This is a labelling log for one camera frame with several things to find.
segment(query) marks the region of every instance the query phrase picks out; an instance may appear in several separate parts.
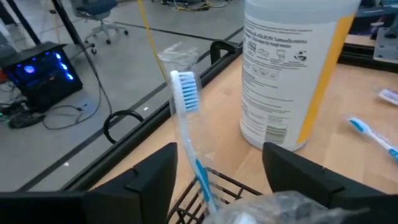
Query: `blue led light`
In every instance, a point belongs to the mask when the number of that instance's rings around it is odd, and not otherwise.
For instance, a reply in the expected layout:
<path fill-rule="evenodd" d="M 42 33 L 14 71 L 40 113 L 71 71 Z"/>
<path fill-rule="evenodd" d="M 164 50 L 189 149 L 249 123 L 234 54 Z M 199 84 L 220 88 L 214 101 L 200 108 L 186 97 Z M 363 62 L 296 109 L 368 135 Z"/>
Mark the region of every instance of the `blue led light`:
<path fill-rule="evenodd" d="M 30 66 L 30 65 L 26 65 L 24 67 L 24 70 L 25 70 L 25 72 L 30 73 L 30 74 L 35 72 L 35 68 L 33 66 Z"/>
<path fill-rule="evenodd" d="M 73 76 L 71 75 L 71 74 L 67 74 L 67 78 L 69 79 L 69 80 L 73 80 Z"/>

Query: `yellow cable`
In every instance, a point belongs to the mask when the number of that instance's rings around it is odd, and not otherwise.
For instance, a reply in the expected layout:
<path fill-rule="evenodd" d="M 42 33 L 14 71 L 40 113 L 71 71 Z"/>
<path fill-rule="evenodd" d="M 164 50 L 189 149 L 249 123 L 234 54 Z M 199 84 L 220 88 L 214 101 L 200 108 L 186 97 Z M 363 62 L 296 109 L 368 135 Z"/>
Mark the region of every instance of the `yellow cable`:
<path fill-rule="evenodd" d="M 157 56 L 157 52 L 156 52 L 156 48 L 155 48 L 155 43 L 152 40 L 152 36 L 150 35 L 150 30 L 149 30 L 149 26 L 148 26 L 148 21 L 147 18 L 145 16 L 145 10 L 144 10 L 144 6 L 142 5 L 142 0 L 138 0 L 138 5 L 139 5 L 139 10 L 141 12 L 141 17 L 142 17 L 142 21 L 144 22 L 144 26 L 145 26 L 145 30 L 147 31 L 147 37 L 148 37 L 148 41 L 150 43 L 150 46 L 152 48 L 152 53 L 154 54 L 154 57 L 156 58 L 156 62 L 157 62 L 157 66 L 159 66 L 160 72 L 162 72 L 162 76 L 165 80 L 165 82 L 167 82 L 167 78 L 166 78 L 166 74 L 164 73 L 162 64 L 160 63 L 160 59 Z"/>

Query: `toothbrush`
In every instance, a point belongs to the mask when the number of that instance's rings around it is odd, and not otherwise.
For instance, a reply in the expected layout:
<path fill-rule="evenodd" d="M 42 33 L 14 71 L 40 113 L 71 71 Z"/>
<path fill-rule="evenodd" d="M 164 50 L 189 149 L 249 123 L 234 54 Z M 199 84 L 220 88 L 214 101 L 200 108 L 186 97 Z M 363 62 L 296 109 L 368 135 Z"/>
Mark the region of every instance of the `toothbrush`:
<path fill-rule="evenodd" d="M 374 131 L 372 131 L 372 129 L 360 119 L 355 117 L 350 117 L 347 120 L 354 126 L 354 128 L 357 131 L 369 136 L 377 143 L 379 143 L 390 154 L 390 156 L 394 158 L 396 162 L 398 162 L 398 149 L 396 149 L 394 146 L 391 146 L 387 141 L 377 136 L 377 134 Z"/>
<path fill-rule="evenodd" d="M 210 213 L 213 214 L 217 212 L 217 206 L 210 190 L 207 173 L 195 154 L 188 133 L 187 113 L 199 111 L 199 92 L 195 81 L 195 74 L 193 72 L 172 71 L 170 76 L 183 148 L 185 149 L 188 161 L 195 172 L 197 180 L 200 183 L 208 209 Z"/>

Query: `office chair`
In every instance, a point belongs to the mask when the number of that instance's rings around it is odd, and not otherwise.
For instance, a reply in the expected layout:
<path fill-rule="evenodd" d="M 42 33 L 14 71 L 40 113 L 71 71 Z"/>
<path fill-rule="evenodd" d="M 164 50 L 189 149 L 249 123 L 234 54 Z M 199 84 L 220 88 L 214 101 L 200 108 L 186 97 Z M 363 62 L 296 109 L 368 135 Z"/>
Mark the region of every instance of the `office chair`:
<path fill-rule="evenodd" d="M 92 19 L 100 21 L 101 25 L 95 27 L 93 31 L 85 38 L 85 42 L 90 37 L 95 37 L 98 33 L 104 32 L 107 36 L 106 43 L 110 44 L 111 39 L 109 30 L 123 30 L 125 35 L 129 32 L 126 28 L 119 27 L 115 24 L 105 24 L 103 19 L 111 14 L 111 10 L 118 5 L 117 0 L 71 0 L 73 12 L 77 17 L 84 19 Z"/>

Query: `computer tower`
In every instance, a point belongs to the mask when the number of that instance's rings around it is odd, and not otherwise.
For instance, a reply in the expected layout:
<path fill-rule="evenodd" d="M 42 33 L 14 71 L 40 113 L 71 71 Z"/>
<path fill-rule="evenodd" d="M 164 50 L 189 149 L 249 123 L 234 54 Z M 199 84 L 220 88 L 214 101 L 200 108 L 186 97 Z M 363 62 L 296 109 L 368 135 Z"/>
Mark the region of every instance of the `computer tower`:
<path fill-rule="evenodd" d="M 17 52 L 2 58 L 0 67 L 32 112 L 47 111 L 83 86 L 60 44 L 45 42 Z"/>

